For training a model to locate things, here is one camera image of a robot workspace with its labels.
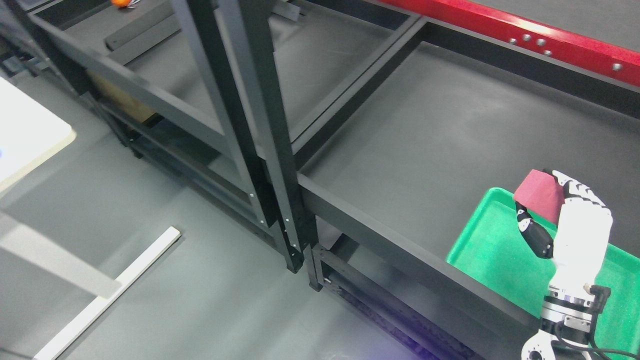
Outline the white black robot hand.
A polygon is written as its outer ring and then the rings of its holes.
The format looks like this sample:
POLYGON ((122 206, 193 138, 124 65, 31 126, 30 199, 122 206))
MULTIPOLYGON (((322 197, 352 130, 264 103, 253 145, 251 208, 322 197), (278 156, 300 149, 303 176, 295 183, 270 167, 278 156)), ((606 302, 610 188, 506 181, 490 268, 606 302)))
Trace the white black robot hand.
POLYGON ((551 174, 563 189, 558 224, 514 202, 519 234, 538 258, 553 263, 555 271, 548 287, 560 287, 578 296, 586 284, 595 284, 601 271, 613 225, 611 210, 580 180, 558 170, 542 171, 551 174))

